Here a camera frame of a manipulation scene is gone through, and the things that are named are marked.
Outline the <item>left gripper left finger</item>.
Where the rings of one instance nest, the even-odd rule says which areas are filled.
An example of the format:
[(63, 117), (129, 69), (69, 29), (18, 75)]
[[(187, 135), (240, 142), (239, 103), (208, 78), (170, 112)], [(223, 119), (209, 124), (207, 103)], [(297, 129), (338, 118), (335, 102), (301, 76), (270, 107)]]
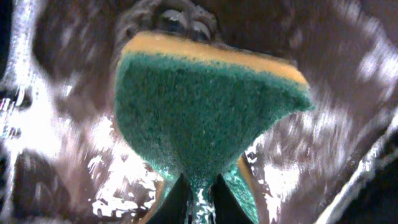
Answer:
[(146, 223), (184, 224), (188, 210), (189, 198), (190, 185), (188, 180), (181, 173), (165, 198), (163, 204)]

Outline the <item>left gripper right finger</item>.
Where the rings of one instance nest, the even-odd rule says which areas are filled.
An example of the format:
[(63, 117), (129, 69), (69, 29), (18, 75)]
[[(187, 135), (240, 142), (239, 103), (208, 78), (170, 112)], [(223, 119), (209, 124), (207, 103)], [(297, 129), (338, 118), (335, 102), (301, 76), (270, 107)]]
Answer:
[(215, 206), (216, 224), (253, 224), (235, 199), (221, 174), (217, 175), (211, 186), (211, 197)]

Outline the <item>green yellow sponge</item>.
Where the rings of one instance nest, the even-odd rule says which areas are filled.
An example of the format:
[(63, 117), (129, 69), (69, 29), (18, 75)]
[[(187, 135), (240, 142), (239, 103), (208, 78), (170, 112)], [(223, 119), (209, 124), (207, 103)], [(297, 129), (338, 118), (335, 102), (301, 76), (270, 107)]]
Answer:
[(283, 61), (145, 31), (121, 48), (114, 113), (140, 158), (174, 184), (181, 173), (188, 180), (185, 223), (215, 223), (219, 174), (257, 223), (242, 155), (278, 120), (312, 109), (308, 91)]

